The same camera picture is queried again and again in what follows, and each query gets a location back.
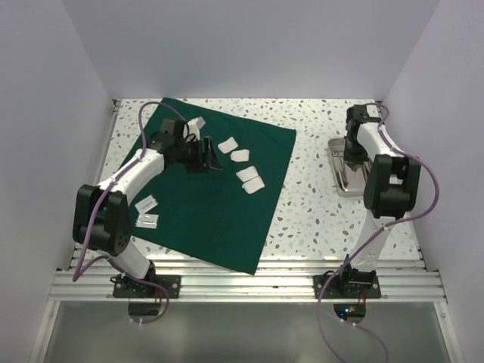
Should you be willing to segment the white gauze pad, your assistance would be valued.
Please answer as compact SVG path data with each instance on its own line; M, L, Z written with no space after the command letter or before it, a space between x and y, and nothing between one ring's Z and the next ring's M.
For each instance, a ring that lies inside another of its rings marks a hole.
M259 175L255 166L249 166L246 169L242 169L236 172L236 176L243 182L248 182Z
M254 194L265 187L264 181L260 176L250 179L243 183L242 188L248 194Z
M245 163L250 159L250 151L247 149L234 150L230 155L231 161L235 163Z
M235 141L233 137L228 138L227 140L218 144L218 149L223 154L231 153L233 150L236 150L238 147L238 143Z

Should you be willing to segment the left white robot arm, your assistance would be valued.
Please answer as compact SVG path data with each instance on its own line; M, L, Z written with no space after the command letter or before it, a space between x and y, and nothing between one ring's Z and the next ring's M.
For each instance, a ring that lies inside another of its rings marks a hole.
M160 130L141 136L141 147L111 177L97 185L83 185L76 195L73 240L84 251L94 250L126 277L139 296L157 288L154 264L132 242L130 205L141 190L167 166L179 163L187 172L222 169L205 121L165 118Z

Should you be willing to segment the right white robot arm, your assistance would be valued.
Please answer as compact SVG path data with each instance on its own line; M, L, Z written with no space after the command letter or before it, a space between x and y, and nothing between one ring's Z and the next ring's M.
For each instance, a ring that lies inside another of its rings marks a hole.
M393 226L414 208L421 171L419 163L397 152L383 120L370 115L369 106L346 111L343 160L352 169L371 164L363 191L365 222L337 278L338 291L348 297L376 283L378 260Z

